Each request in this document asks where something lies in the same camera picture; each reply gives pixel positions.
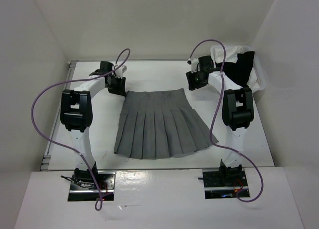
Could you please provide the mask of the grey pleated skirt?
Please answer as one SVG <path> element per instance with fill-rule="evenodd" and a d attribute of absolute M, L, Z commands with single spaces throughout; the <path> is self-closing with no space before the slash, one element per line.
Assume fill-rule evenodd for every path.
<path fill-rule="evenodd" d="M 205 150 L 217 142 L 184 89 L 128 91 L 114 153 L 138 160 L 168 159 Z"/>

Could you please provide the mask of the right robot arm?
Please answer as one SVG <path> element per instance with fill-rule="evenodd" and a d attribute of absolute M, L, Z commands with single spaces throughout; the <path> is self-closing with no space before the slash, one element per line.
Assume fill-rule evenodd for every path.
<path fill-rule="evenodd" d="M 233 82 L 220 68 L 215 68 L 211 56 L 188 59 L 191 71 L 186 73 L 189 90 L 213 86 L 223 97 L 218 106 L 222 106 L 221 116 L 227 127 L 225 145 L 222 148 L 228 153 L 221 159 L 218 179 L 225 186 L 241 178 L 244 135 L 254 119 L 252 90 Z"/>

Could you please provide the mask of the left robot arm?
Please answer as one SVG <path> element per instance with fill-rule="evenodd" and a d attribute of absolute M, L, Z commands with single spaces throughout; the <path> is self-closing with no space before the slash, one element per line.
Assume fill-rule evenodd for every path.
<path fill-rule="evenodd" d="M 77 150 L 73 177 L 88 189 L 99 184 L 89 138 L 89 128 L 93 122 L 92 98 L 105 88 L 112 94 L 126 96 L 126 78 L 123 76 L 126 71 L 125 65 L 102 61 L 100 68 L 92 72 L 88 80 L 62 92 L 60 121 L 71 136 L 72 147 Z"/>

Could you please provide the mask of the white skirt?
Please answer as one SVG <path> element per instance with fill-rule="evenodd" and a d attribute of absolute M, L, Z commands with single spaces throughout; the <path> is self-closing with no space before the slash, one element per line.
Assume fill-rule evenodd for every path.
<path fill-rule="evenodd" d="M 259 59 L 251 47 L 212 46 L 210 53 L 216 67 L 225 62 L 223 71 L 233 82 L 240 86 L 249 86 L 254 92 L 265 88 Z"/>

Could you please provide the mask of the black skirt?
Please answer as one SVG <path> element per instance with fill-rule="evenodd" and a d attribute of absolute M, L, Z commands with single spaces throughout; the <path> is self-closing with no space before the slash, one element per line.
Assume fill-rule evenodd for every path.
<path fill-rule="evenodd" d="M 254 51 L 243 52 L 241 49 L 226 53 L 223 72 L 234 83 L 242 87 L 248 87 L 254 56 Z"/>

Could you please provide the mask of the white plastic basket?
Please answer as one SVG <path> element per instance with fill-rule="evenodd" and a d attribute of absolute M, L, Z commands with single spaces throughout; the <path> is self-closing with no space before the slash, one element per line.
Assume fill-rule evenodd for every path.
<path fill-rule="evenodd" d="M 250 46 L 247 45 L 226 45 L 225 46 L 226 53 L 235 50 L 242 50 L 243 52 L 246 51 L 254 51 L 254 62 L 253 62 L 253 69 L 250 74 L 249 78 L 249 87 L 252 89 L 253 93 L 257 91 L 264 90 L 266 88 L 266 79 L 264 77 L 262 65 L 258 58 L 257 52 Z M 210 48 L 211 57 L 214 60 L 214 66 L 216 66 L 216 59 L 218 63 L 222 62 L 223 59 L 223 49 L 222 46 L 215 45 Z"/>

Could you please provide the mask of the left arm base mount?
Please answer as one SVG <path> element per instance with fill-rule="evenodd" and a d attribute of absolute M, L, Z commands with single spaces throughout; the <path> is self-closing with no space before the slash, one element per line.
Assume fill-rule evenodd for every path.
<path fill-rule="evenodd" d="M 68 201 L 86 202 L 99 199 L 99 192 L 102 193 L 103 201 L 113 201 L 115 191 L 115 172 L 99 172 L 97 185 L 92 179 L 77 179 L 73 174 L 71 177 L 60 176 L 70 183 Z"/>

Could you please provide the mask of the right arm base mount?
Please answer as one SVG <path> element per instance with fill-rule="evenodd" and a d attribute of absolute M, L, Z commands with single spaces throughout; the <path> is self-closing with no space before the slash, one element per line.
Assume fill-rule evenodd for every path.
<path fill-rule="evenodd" d="M 203 182 L 205 199 L 249 198 L 249 188 L 244 171 L 239 176 L 222 180 L 217 170 L 202 171 L 198 180 Z"/>

